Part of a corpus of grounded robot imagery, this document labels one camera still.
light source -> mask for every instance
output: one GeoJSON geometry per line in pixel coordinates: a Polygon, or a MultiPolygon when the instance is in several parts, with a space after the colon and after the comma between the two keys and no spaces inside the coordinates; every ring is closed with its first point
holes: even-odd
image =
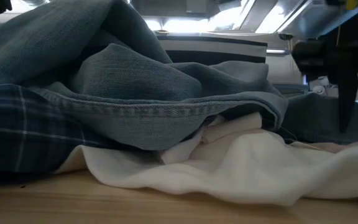
{"type": "Polygon", "coordinates": [[[145,19],[145,22],[150,30],[160,30],[161,29],[161,24],[159,23],[159,21],[155,21],[152,19],[145,19]]]}
{"type": "Polygon", "coordinates": [[[299,14],[301,14],[311,3],[311,0],[305,2],[304,5],[302,5],[287,21],[284,22],[282,26],[280,26],[280,28],[277,29],[277,32],[282,32],[285,28],[287,28],[287,26],[290,25],[294,19],[296,19],[299,14]]]}
{"type": "Polygon", "coordinates": [[[287,28],[313,1],[307,0],[298,10],[296,10],[290,17],[284,15],[284,10],[280,6],[275,6],[266,18],[260,24],[255,33],[271,34],[274,32],[282,32],[287,28]]]}
{"type": "Polygon", "coordinates": [[[231,9],[223,10],[220,13],[216,14],[208,22],[209,30],[215,30],[217,27],[230,26],[238,20],[241,13],[241,9],[241,7],[234,7],[231,9]]]}
{"type": "Polygon", "coordinates": [[[284,9],[281,6],[274,8],[267,14],[255,33],[270,34],[275,32],[285,22],[284,9]]]}
{"type": "Polygon", "coordinates": [[[244,20],[248,16],[248,14],[251,11],[252,6],[254,6],[254,4],[255,4],[255,0],[242,0],[241,1],[241,6],[244,5],[244,8],[241,11],[240,16],[237,18],[237,20],[236,20],[237,22],[234,23],[232,29],[240,28],[240,26],[242,25],[242,23],[244,22],[244,20]]]}
{"type": "Polygon", "coordinates": [[[285,50],[276,50],[276,49],[267,49],[266,53],[268,54],[285,54],[285,50]]]}
{"type": "Polygon", "coordinates": [[[208,30],[208,20],[170,19],[163,29],[169,32],[204,32],[208,30]]]}

white fabric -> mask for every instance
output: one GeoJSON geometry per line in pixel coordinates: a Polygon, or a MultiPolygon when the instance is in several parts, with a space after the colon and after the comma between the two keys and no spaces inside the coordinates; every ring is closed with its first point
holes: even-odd
{"type": "Polygon", "coordinates": [[[76,153],[84,154],[88,169],[100,182],[114,187],[151,187],[169,194],[205,192],[228,202],[277,205],[292,205],[302,196],[358,197],[358,146],[337,154],[293,147],[261,129],[200,144],[188,160],[168,165],[147,151],[78,146],[76,153]]]}
{"type": "Polygon", "coordinates": [[[262,118],[259,113],[250,114],[239,119],[224,122],[224,118],[218,116],[205,130],[201,128],[196,135],[187,141],[183,141],[176,146],[158,152],[164,164],[174,164],[184,162],[189,159],[191,152],[202,142],[203,144],[213,142],[223,136],[240,131],[260,129],[262,118]]]}

wooden surface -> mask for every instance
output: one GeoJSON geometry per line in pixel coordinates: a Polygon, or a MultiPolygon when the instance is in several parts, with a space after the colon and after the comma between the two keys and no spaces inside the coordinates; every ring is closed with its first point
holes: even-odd
{"type": "Polygon", "coordinates": [[[358,201],[300,200],[291,208],[235,205],[208,195],[125,190],[88,172],[0,186],[0,223],[358,223],[358,201]]]}

blue plaid fabric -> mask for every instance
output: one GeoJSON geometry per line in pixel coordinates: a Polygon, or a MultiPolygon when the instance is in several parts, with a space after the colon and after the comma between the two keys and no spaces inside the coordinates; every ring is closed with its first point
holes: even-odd
{"type": "Polygon", "coordinates": [[[119,147],[38,94],[0,85],[0,172],[49,172],[80,144],[119,147]]]}

pile of clothes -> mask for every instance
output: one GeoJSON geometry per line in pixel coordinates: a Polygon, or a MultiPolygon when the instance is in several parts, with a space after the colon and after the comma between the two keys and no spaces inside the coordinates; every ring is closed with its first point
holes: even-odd
{"type": "Polygon", "coordinates": [[[172,63],[121,0],[61,0],[0,25],[0,172],[236,203],[358,197],[358,105],[285,98],[264,63],[172,63]]]}

